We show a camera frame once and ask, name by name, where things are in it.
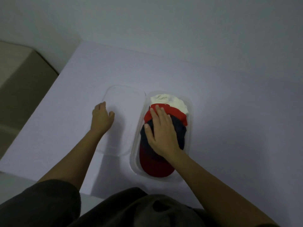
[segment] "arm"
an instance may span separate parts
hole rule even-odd
[[[179,148],[172,120],[163,108],[151,109],[154,135],[148,124],[145,132],[153,150],[163,156],[182,176],[201,205],[221,226],[275,224],[256,206],[199,166]]]
[[[73,184],[80,190],[97,144],[111,128],[115,117],[115,113],[112,111],[108,115],[105,102],[96,105],[92,114],[90,131],[38,183],[49,179],[59,179]]]

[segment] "cap brim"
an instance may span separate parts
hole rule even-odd
[[[141,143],[139,147],[139,159],[142,169],[153,177],[167,177],[175,170],[167,161],[157,161],[150,158],[144,151],[144,147],[141,145]]]

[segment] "hand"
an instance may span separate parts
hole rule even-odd
[[[115,118],[115,113],[110,111],[109,114],[106,110],[106,103],[100,103],[95,106],[93,110],[93,119],[91,131],[104,135],[112,126]]]
[[[158,115],[152,108],[150,109],[154,125],[154,135],[147,123],[144,124],[145,134],[151,148],[167,160],[167,158],[180,151],[177,134],[172,123],[172,118],[166,114],[164,108],[156,105],[156,111]]]

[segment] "folded clothing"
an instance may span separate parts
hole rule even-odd
[[[180,149],[184,149],[186,127],[175,116],[171,116],[172,123],[177,133],[177,140]],[[147,122],[154,134],[154,125],[152,119]],[[144,126],[141,131],[141,141],[139,148],[139,159],[142,169],[153,177],[167,177],[175,170],[168,161],[158,155],[148,144]]]
[[[152,108],[156,113],[156,105],[159,105],[159,107],[163,107],[166,114],[171,115],[171,116],[175,116],[176,118],[178,118],[182,124],[184,126],[187,126],[187,119],[186,119],[186,114],[184,114],[183,112],[181,112],[179,109],[175,108],[175,107],[171,107],[168,104],[162,104],[162,103],[155,103],[152,104],[150,106],[150,108]],[[148,110],[148,112],[145,114],[144,116],[144,122],[147,123],[149,120],[152,119],[152,115],[150,110]]]
[[[169,94],[159,94],[151,97],[151,105],[156,103],[168,104],[171,107],[179,109],[182,113],[188,115],[187,106],[183,100]]]

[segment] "white table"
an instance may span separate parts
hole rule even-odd
[[[2,158],[0,170],[38,180],[83,137],[93,107],[114,84],[190,98],[190,156],[280,225],[301,225],[302,85],[90,42],[77,48]],[[185,182],[135,175],[129,155],[96,152],[81,192],[107,198],[132,186],[200,207]]]

